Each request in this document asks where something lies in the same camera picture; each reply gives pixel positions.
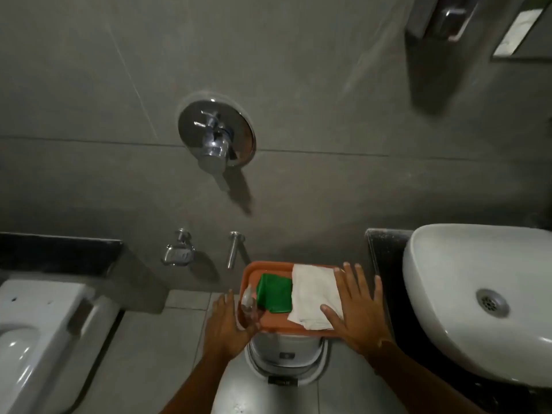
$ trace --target green cloth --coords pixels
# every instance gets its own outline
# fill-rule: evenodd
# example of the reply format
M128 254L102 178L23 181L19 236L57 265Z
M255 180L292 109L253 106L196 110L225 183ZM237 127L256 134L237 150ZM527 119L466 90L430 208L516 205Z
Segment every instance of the green cloth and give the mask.
M263 273L257 285L257 305L270 313L290 313L292 280L277 274Z

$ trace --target white towel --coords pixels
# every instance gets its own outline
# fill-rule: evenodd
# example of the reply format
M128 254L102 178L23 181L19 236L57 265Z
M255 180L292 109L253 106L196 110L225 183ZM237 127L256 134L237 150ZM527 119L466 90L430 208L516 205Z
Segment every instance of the white towel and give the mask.
M306 329L327 329L332 325L320 310L325 304L343 319L340 294L337 291L334 270L295 264L292 271L292 306L287 319Z

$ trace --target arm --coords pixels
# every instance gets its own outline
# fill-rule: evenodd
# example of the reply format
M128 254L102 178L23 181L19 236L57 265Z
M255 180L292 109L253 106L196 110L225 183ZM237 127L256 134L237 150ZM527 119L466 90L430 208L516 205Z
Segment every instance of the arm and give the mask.
M210 414L226 366L257 331L256 324L238 330L233 292L226 297L222 294L213 303L211 318L207 320L201 361L161 414Z
M405 355L393 342L385 323L383 287L375 278L374 299L360 264L356 276L348 263L344 271L335 269L343 318L328 306L320 308L336 333L350 348L364 356L370 365L393 389L411 414L475 414L483 413L477 405L453 389L448 383Z

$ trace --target drain strainer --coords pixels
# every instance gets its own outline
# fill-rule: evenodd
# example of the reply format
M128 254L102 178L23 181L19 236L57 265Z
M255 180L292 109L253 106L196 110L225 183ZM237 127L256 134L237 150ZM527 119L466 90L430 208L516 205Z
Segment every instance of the drain strainer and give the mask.
M477 297L481 308L493 317L506 318L510 313L510 307L508 306L506 299L494 290L479 289L475 296Z

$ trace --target tray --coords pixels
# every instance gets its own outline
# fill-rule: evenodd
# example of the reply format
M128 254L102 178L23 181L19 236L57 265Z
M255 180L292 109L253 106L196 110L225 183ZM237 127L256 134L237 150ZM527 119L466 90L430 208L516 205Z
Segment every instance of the tray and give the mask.
M251 285L253 290L257 289L260 276L263 273L272 273L286 278L292 278L292 270L294 263L283 262L253 262L244 269L241 287L239 289L239 305L238 305L238 321L242 327L247 326L245 314L241 308L241 299L247 286ZM313 264L321 267L334 268L323 264ZM332 329L305 329L305 327L288 321L288 313L269 313L266 311L259 320L260 330L267 333L278 334L294 334L297 336L315 336L315 337L337 337L337 334Z

